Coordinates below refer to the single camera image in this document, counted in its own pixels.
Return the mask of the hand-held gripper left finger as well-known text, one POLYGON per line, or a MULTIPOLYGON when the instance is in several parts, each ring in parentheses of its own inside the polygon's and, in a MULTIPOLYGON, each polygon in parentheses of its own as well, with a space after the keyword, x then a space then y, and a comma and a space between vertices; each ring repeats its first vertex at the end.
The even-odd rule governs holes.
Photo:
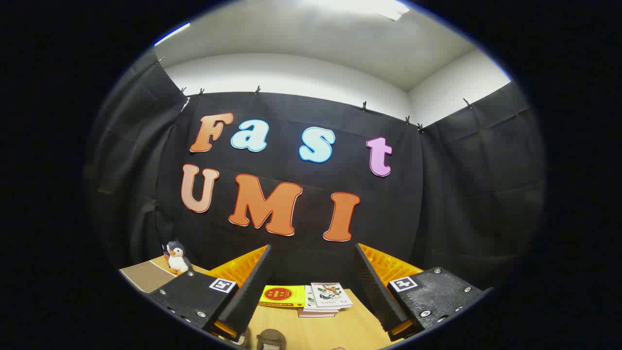
POLYGON ((188 270, 148 295, 184 323, 238 341, 272 272, 273 248, 265 245, 207 273, 188 270))

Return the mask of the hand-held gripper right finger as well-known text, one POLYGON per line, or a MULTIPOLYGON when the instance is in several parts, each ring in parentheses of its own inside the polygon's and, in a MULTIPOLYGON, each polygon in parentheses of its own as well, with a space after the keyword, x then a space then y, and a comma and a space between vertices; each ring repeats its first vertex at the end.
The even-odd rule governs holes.
POLYGON ((355 246, 355 263, 372 313, 391 341, 435 328, 486 294, 446 268, 422 270, 363 244, 355 246))

